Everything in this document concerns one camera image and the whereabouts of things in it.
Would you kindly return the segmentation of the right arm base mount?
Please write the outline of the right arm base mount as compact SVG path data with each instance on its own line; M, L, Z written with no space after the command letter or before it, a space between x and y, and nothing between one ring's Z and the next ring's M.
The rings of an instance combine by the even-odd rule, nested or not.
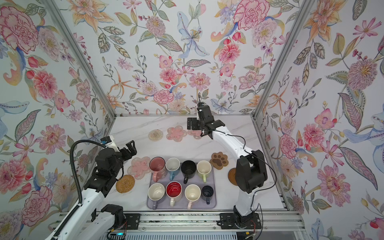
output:
M255 211L242 216L236 208L231 213L220 213L217 225L222 230L261 230L262 221Z

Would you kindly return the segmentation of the round wooden coaster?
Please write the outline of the round wooden coaster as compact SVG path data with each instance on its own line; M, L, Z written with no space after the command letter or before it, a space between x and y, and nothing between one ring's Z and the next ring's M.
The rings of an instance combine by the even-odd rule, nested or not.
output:
M232 185L238 186L237 181L236 181L236 168L232 168L229 170L228 179Z

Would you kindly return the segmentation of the pink flower coaster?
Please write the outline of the pink flower coaster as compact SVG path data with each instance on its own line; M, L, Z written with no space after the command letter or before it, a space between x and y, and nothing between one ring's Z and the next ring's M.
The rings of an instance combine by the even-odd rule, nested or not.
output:
M201 130L188 130L188 135L192 136L194 139L199 140L202 138L202 131Z
M170 141L181 142L186 135L187 131L182 126L171 127L167 130L167 139Z
M128 168L128 175L133 176L136 180L142 179L151 172L150 161L149 157L132 159L131 166Z

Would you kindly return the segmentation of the red interior white mug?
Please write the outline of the red interior white mug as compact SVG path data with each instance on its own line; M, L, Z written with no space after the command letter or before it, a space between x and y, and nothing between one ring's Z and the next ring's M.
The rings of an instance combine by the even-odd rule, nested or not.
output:
M170 182L166 187L166 194L170 198L170 206L174 207L183 196L183 187L179 182Z

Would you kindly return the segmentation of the brown paw print coaster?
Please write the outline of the brown paw print coaster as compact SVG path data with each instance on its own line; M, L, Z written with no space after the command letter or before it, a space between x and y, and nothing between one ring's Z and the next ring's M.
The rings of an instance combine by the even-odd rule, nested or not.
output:
M221 170L223 167L228 166L228 156L223 152L213 153L210 159L210 163L215 169Z

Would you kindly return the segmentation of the grey rectangular tray mat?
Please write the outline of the grey rectangular tray mat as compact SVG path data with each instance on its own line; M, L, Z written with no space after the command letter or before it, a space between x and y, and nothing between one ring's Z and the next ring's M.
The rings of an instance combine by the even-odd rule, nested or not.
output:
M186 178L181 170L168 172L159 180L151 179L147 194L147 207L153 211L211 210L217 205L214 173L204 178L196 171Z

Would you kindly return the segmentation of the round woven cork coaster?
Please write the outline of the round woven cork coaster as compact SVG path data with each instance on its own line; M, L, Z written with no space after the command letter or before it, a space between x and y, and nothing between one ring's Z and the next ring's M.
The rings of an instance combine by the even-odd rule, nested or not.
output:
M135 186L136 180L131 175L124 175L116 182L116 190L118 193L125 194L131 191Z

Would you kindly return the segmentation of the round beige patterned coaster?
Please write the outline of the round beige patterned coaster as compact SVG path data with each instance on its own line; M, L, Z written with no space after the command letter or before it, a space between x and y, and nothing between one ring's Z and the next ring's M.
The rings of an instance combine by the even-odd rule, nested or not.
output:
M164 136L164 133L161 130L152 130L148 135L149 140L153 142L157 142L161 140L163 136Z

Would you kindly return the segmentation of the black mug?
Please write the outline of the black mug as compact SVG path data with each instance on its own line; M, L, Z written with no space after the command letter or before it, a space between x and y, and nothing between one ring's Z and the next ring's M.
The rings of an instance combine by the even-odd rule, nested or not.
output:
M181 171L184 176L183 183L186 185L188 180L192 179L195 176L197 170L197 165L191 160L184 161L181 165Z

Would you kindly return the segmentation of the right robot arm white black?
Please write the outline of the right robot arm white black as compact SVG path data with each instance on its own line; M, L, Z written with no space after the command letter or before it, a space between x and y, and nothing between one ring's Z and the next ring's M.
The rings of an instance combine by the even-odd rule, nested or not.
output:
M248 148L244 137L233 135L222 121L214 119L210 107L201 102L198 103L197 117L188 118L187 129L200 130L202 137L209 136L237 160L235 180L240 191L234 217L241 223L249 221L254 214L255 196L268 180L263 152Z

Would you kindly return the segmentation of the aluminium front rail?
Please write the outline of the aluminium front rail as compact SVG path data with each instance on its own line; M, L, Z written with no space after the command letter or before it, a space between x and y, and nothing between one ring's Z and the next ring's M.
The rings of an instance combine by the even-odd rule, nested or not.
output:
M302 217L297 212L287 211L257 211L262 221L261 230L222 230L218 225L220 213L228 211L208 212L126 212L127 214L140 214L140 223L137 230L125 230L123 228L114 230L114 216L110 213L96 214L92 221L90 217L84 217L76 222L71 217L68 222L61 221L53 231L53 235L61 238L75 239L82 232L89 233L93 238L100 237L109 230L116 232L303 232L305 225Z

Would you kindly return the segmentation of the small dark navy mug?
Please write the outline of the small dark navy mug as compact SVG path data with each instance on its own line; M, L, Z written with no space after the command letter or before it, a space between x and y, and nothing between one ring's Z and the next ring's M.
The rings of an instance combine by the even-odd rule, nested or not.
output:
M211 203L211 200L214 196L214 189L211 186L204 186L202 188L202 199L206 202L207 205Z

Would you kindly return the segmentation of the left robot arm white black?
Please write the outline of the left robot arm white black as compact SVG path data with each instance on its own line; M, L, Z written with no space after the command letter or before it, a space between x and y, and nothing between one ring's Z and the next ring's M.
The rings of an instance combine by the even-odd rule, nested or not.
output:
M124 163L137 154L135 141L130 141L124 148L119 148L113 136L101 139L100 143L92 140L78 140L70 148L70 166L74 175L78 201L67 213L58 227L48 236L49 240L97 240L109 235L112 230L137 228L140 218L126 215L122 206L107 204L101 212L98 206L104 201L123 172ZM91 176L80 185L77 175L74 152L77 145L90 143L101 147L95 161L96 166Z

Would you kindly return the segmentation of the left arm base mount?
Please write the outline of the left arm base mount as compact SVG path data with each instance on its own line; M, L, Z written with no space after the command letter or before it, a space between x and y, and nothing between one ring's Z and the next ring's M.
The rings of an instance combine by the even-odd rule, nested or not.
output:
M114 230L121 228L125 230L137 230L139 228L141 215L124 213L122 206L108 204L102 208L101 212L110 213L114 216L114 224L112 225Z

